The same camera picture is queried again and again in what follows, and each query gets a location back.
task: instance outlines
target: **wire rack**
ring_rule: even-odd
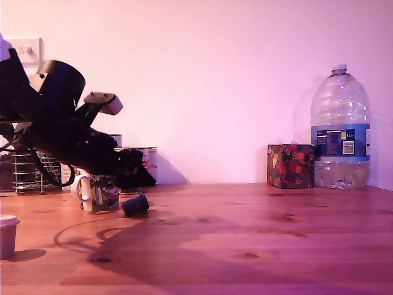
[[[14,181],[12,184],[17,193],[33,189],[40,189],[41,192],[44,192],[45,187],[51,186],[37,170],[31,154],[16,152],[12,155],[14,157],[14,171],[12,172]],[[61,181],[60,163],[47,154],[37,152],[37,155],[49,174]]]

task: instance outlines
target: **tin can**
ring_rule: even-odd
[[[142,164],[146,168],[146,170],[149,170],[149,148],[147,147],[137,147],[136,148],[138,151],[143,152],[143,157],[142,157]]]
[[[149,173],[157,180],[157,148],[149,147]]]

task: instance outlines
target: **black robotic arm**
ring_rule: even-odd
[[[8,145],[29,149],[33,155],[34,150],[44,152],[91,174],[111,175],[119,188],[154,186],[156,180],[143,167],[142,152],[115,151],[115,139],[90,126],[99,112],[115,115],[122,109],[116,95],[92,92],[76,109],[85,86],[78,70],[50,60],[30,81],[15,49],[9,53],[10,58],[0,62],[0,134]],[[15,130],[11,123],[18,123]],[[58,186],[72,181],[60,184],[52,179]]]

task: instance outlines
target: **pink wall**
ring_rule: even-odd
[[[345,62],[372,105],[372,179],[393,190],[393,1],[2,0],[4,37],[39,36],[85,94],[116,93],[93,127],[157,146],[161,183],[266,181],[268,143],[309,143],[309,107]]]

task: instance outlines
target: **red floral pattern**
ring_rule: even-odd
[[[268,184],[281,189],[314,187],[314,153],[310,144],[269,144]]]

